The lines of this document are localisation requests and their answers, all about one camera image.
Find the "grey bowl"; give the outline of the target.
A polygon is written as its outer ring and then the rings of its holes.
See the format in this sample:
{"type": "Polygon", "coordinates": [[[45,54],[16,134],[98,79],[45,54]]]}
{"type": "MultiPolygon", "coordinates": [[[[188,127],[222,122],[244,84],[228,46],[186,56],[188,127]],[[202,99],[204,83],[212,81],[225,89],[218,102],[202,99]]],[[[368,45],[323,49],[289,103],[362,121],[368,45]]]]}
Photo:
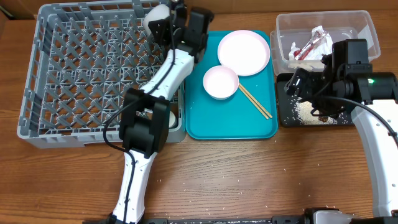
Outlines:
{"type": "Polygon", "coordinates": [[[149,22],[158,21],[161,19],[166,19],[169,17],[169,7],[165,4],[159,4],[154,7],[144,18],[142,25],[147,35],[151,35],[151,31],[149,28],[149,22]]]}

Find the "white rice leftovers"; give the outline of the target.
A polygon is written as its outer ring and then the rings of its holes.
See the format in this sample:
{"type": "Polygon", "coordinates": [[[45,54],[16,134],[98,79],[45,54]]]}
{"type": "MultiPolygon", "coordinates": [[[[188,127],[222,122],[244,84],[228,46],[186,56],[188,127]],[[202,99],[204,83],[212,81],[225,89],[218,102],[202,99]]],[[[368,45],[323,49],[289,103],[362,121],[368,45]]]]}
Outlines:
{"type": "Polygon", "coordinates": [[[311,112],[317,114],[318,111],[314,110],[310,102],[299,103],[298,99],[293,98],[289,100],[289,105],[292,106],[289,117],[290,121],[296,122],[301,125],[321,125],[321,124],[337,124],[337,120],[330,118],[326,123],[318,120],[319,116],[313,116],[311,112]]]}

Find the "foil wrapper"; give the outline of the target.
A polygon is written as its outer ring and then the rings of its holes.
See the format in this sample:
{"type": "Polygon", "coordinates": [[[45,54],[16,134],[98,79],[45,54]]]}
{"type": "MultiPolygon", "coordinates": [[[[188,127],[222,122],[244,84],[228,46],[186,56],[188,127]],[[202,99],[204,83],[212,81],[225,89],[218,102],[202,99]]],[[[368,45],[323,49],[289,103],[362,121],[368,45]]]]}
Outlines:
{"type": "Polygon", "coordinates": [[[297,50],[294,52],[294,59],[304,60],[311,50],[320,45],[320,43],[326,37],[327,34],[328,34],[327,31],[323,32],[315,31],[315,33],[312,35],[311,39],[308,41],[306,46],[301,50],[297,50]]]}

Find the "brown food chunk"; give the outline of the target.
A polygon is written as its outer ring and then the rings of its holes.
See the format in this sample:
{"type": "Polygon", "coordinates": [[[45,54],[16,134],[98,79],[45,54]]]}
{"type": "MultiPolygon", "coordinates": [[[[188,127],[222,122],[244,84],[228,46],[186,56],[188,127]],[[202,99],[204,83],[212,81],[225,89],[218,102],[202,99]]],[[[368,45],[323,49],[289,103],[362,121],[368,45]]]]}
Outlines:
{"type": "Polygon", "coordinates": [[[324,123],[326,123],[328,121],[328,119],[329,119],[329,117],[327,117],[327,116],[319,116],[318,117],[318,120],[321,122],[324,122],[324,123]]]}

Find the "pink bowl with rice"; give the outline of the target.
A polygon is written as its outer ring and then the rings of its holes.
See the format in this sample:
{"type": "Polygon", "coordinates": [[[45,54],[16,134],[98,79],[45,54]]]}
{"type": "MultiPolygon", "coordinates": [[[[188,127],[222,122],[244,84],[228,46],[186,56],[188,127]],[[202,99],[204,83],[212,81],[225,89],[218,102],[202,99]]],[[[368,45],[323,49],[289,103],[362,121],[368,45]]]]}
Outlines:
{"type": "Polygon", "coordinates": [[[217,100],[229,98],[236,92],[238,86],[238,75],[232,69],[222,65],[210,68],[203,77],[205,91],[217,100]]]}

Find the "white paper cup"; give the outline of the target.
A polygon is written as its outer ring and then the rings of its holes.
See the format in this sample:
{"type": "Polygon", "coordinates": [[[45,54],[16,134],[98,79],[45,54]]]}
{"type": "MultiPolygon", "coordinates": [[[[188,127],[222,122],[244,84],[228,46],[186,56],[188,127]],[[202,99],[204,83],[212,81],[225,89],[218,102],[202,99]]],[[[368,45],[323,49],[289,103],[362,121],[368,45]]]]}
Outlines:
{"type": "Polygon", "coordinates": [[[176,125],[177,125],[177,118],[176,118],[175,114],[172,111],[170,111],[170,113],[169,113],[169,129],[176,127],[176,125]]]}

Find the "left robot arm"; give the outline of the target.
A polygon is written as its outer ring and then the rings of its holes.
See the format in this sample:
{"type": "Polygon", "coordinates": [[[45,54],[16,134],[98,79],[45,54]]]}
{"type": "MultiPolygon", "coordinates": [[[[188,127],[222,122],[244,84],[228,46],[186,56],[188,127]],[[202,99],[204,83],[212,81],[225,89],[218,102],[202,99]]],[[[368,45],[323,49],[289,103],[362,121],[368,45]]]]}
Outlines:
{"type": "Polygon", "coordinates": [[[105,223],[139,223],[150,168],[169,134],[170,101],[205,54],[214,14],[202,7],[187,9],[183,1],[154,7],[142,23],[149,38],[168,47],[165,61],[140,89],[130,88],[123,107],[105,122],[120,118],[118,149],[124,154],[124,174],[118,202],[105,223]]]}

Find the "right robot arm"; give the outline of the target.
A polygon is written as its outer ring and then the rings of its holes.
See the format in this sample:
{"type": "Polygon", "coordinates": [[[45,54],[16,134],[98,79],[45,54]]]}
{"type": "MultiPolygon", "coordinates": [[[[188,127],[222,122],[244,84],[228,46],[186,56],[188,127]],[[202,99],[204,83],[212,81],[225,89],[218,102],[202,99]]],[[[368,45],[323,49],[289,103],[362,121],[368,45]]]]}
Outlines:
{"type": "Polygon", "coordinates": [[[313,106],[312,116],[347,112],[361,137],[373,190],[373,214],[397,220],[397,77],[374,72],[364,39],[336,42],[323,72],[296,69],[284,90],[313,106]]]}

